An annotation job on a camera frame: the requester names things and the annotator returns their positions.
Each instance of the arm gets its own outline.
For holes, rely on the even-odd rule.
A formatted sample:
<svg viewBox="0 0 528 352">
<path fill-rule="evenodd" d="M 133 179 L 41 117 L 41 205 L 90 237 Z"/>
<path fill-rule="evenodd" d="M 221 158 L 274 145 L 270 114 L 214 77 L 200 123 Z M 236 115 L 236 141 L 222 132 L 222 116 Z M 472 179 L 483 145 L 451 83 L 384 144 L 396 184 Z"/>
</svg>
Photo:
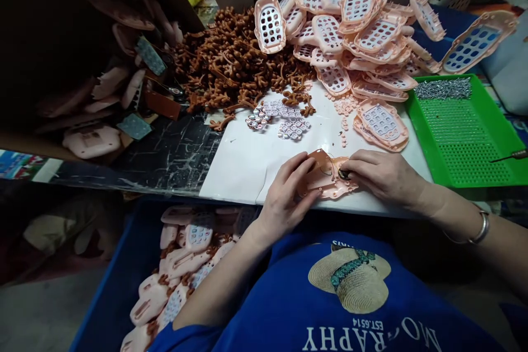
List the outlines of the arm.
<svg viewBox="0 0 528 352">
<path fill-rule="evenodd" d="M 425 216 L 455 240 L 468 240 L 482 228 L 479 209 L 457 193 L 419 176 L 400 154 L 358 150 L 341 166 L 382 200 Z M 528 230 L 490 214 L 489 232 L 478 245 L 468 245 L 528 301 Z"/>
<path fill-rule="evenodd" d="M 297 184 L 315 163 L 307 156 L 302 152 L 281 166 L 259 217 L 192 294 L 174 320 L 173 330 L 189 325 L 221 326 L 231 319 L 252 270 L 276 241 L 303 220 L 320 195 L 313 191 L 299 203 L 293 201 Z"/>
</svg>

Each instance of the blue t-shirt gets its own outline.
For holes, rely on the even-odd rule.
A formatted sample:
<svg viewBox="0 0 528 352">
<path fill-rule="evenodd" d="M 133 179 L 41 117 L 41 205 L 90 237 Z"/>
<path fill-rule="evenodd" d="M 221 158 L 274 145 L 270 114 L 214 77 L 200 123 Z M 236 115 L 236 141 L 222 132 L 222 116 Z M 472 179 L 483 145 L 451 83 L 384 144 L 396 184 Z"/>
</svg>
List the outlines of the blue t-shirt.
<svg viewBox="0 0 528 352">
<path fill-rule="evenodd" d="M 503 350 L 407 271 L 392 247 L 362 235 L 292 234 L 225 327 L 167 326 L 166 351 Z"/>
</svg>

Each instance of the cardboard box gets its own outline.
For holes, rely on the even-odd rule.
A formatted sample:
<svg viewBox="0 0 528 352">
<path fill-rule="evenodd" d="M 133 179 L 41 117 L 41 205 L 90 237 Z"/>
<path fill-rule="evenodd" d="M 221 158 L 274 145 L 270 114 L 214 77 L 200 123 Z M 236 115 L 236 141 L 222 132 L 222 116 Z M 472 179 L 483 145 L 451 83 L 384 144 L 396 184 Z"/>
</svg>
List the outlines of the cardboard box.
<svg viewBox="0 0 528 352">
<path fill-rule="evenodd" d="M 204 28 L 187 0 L 158 1 L 186 30 Z M 117 47 L 114 21 L 86 0 L 4 0 L 2 6 L 0 149 L 78 161 L 56 141 L 32 133 L 42 124 L 35 104 L 101 75 Z"/>
</svg>

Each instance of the blue crate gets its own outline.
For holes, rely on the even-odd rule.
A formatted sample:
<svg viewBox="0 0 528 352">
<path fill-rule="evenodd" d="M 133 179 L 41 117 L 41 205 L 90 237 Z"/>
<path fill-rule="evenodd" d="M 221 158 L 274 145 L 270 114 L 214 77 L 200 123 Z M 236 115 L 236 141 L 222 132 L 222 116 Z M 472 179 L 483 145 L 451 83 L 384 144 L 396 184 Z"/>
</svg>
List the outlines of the blue crate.
<svg viewBox="0 0 528 352">
<path fill-rule="evenodd" d="M 412 25 L 415 29 L 412 37 L 418 44 L 431 53 L 433 59 L 440 62 L 451 48 L 453 40 L 464 33 L 478 16 L 433 4 L 431 7 L 438 14 L 438 18 L 445 30 L 445 37 L 440 41 L 432 41 L 424 33 L 424 30 L 418 22 L 414 22 Z"/>
<path fill-rule="evenodd" d="M 116 352 L 134 325 L 138 287 L 160 264 L 163 212 L 172 205 L 233 205 L 184 197 L 143 197 L 136 205 L 70 352 Z"/>
</svg>

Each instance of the bracelet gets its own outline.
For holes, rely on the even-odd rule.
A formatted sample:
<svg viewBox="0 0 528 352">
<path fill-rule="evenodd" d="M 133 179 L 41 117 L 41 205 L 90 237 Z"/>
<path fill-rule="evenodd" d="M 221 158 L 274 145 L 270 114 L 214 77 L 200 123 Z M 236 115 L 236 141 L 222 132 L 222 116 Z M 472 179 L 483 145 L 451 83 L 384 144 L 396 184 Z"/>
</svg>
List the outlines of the bracelet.
<svg viewBox="0 0 528 352">
<path fill-rule="evenodd" d="M 464 245 L 467 243 L 470 243 L 472 245 L 479 244 L 488 234 L 490 231 L 490 219 L 488 219 L 489 213 L 483 210 L 479 211 L 480 215 L 482 216 L 482 228 L 480 229 L 480 232 L 478 235 L 474 238 L 470 238 L 467 241 L 456 241 L 453 238 L 451 238 L 445 231 L 443 231 L 444 235 L 449 239 L 451 242 L 456 243 L 458 245 Z"/>
</svg>

